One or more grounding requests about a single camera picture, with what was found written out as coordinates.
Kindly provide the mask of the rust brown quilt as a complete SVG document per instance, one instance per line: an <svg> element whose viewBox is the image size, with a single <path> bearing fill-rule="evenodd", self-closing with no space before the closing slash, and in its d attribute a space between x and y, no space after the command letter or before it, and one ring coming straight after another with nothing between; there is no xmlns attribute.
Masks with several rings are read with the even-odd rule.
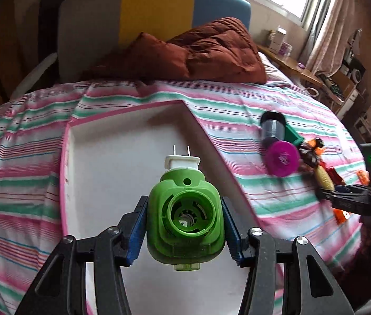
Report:
<svg viewBox="0 0 371 315"><path fill-rule="evenodd" d="M143 82L267 82L256 44L242 21L233 17L211 21L168 41L142 32L127 48L99 59L85 76Z"/></svg>

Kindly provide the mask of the pink-edged white tray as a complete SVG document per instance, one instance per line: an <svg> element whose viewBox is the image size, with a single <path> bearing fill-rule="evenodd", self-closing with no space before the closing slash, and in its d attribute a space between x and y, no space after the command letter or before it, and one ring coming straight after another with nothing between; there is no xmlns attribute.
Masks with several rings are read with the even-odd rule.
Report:
<svg viewBox="0 0 371 315"><path fill-rule="evenodd" d="M199 157L206 179L255 224L241 187L187 106L157 102L68 125L60 175L64 234L83 239L118 224L159 182L173 153ZM122 271L133 314L237 314L247 275L228 250L197 271L178 272L142 248Z"/></svg>

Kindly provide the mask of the orange plastic piece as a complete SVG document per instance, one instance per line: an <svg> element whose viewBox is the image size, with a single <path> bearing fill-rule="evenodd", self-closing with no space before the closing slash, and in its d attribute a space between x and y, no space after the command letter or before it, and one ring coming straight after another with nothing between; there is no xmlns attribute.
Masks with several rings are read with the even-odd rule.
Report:
<svg viewBox="0 0 371 315"><path fill-rule="evenodd" d="M361 183L361 185L363 185L363 186L369 185L370 179L369 179L369 173L367 171L358 170L357 171L357 177L358 177L359 182Z"/></svg>

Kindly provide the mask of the dark brown fluted mould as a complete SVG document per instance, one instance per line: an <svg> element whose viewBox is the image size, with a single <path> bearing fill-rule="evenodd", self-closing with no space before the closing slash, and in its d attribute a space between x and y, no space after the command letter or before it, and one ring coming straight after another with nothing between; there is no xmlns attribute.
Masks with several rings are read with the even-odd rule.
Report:
<svg viewBox="0 0 371 315"><path fill-rule="evenodd" d="M324 151L324 142L317 137L309 141L303 141L297 148L300 154L301 170L314 172L320 165L321 155Z"/></svg>

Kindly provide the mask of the grey jar black lid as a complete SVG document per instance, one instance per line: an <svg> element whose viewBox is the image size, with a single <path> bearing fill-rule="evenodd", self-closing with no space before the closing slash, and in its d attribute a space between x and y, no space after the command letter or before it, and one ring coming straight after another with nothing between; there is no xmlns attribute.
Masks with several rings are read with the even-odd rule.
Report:
<svg viewBox="0 0 371 315"><path fill-rule="evenodd" d="M268 110L260 118L262 146L267 149L276 141L285 138L285 116L276 111Z"/></svg>

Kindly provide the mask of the red plastic block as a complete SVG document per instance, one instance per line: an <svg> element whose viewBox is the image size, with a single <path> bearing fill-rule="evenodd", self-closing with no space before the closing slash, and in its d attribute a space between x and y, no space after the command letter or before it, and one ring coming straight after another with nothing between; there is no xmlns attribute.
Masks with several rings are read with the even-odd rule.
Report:
<svg viewBox="0 0 371 315"><path fill-rule="evenodd" d="M344 179L340 177L340 175L338 174L338 172L336 171L334 167L327 167L325 170L328 173L334 185L338 185L338 186L345 185Z"/></svg>

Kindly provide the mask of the striped bed sheet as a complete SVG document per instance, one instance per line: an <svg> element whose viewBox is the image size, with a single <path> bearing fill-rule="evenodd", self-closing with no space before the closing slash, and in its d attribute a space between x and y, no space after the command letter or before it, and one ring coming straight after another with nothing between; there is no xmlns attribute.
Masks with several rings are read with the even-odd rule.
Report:
<svg viewBox="0 0 371 315"><path fill-rule="evenodd" d="M273 109L303 137L324 141L323 160L357 182L362 154L338 118L286 80L263 85L195 82L84 81L55 85L0 106L0 314L13 314L61 238L59 171L66 125L104 112L180 99L190 108L271 234L307 236L331 267L341 269L360 243L360 224L338 225L315 197L314 180L270 176L258 136Z"/></svg>

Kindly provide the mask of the pink curtain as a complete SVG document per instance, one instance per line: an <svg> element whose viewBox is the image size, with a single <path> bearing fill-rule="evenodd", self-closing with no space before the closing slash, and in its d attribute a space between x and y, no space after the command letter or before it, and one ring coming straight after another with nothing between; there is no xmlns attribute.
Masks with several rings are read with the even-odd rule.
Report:
<svg viewBox="0 0 371 315"><path fill-rule="evenodd" d="M307 60L317 74L333 75L340 68L349 37L354 33L355 0L331 0L320 34Z"/></svg>

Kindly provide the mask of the magenta funnel cup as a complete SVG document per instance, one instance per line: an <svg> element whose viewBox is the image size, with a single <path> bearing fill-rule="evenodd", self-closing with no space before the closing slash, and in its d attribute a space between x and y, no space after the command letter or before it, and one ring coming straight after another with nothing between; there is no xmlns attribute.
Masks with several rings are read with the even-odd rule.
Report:
<svg viewBox="0 0 371 315"><path fill-rule="evenodd" d="M298 170L300 153L293 144L279 140L265 151L264 162L270 175L284 178Z"/></svg>

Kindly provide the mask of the grey yellow blue headboard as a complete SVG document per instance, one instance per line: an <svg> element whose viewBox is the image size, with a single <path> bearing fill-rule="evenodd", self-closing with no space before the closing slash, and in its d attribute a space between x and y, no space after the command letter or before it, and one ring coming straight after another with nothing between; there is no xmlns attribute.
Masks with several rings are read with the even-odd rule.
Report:
<svg viewBox="0 0 371 315"><path fill-rule="evenodd" d="M250 25L246 0L65 0L59 8L57 55L62 82L82 72L115 48L125 48L139 33L167 41L223 17Z"/></svg>

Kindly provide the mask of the white box on table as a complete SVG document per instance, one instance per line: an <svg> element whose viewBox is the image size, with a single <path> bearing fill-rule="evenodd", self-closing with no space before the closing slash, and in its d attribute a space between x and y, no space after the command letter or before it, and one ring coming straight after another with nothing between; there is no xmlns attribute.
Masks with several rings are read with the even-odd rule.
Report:
<svg viewBox="0 0 371 315"><path fill-rule="evenodd" d="M287 31L282 27L270 31L267 37L267 47L270 52L281 57L289 57L292 52L292 45L285 41Z"/></svg>

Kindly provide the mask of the green plastic stand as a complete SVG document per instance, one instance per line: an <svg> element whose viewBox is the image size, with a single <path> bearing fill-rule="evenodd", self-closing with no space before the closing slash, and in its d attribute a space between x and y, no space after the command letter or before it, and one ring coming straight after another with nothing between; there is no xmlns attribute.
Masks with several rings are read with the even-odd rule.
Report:
<svg viewBox="0 0 371 315"><path fill-rule="evenodd" d="M286 123L284 140L298 147L305 139L289 123Z"/></svg>

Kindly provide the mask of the green plug-in device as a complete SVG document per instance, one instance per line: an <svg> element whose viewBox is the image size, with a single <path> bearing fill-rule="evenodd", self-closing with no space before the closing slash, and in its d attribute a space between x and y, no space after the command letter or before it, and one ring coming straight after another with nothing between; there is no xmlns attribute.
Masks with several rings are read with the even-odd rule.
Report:
<svg viewBox="0 0 371 315"><path fill-rule="evenodd" d="M225 245L220 194L199 169L200 158L173 146L165 173L148 197L146 240L149 253L181 272L196 271Z"/></svg>

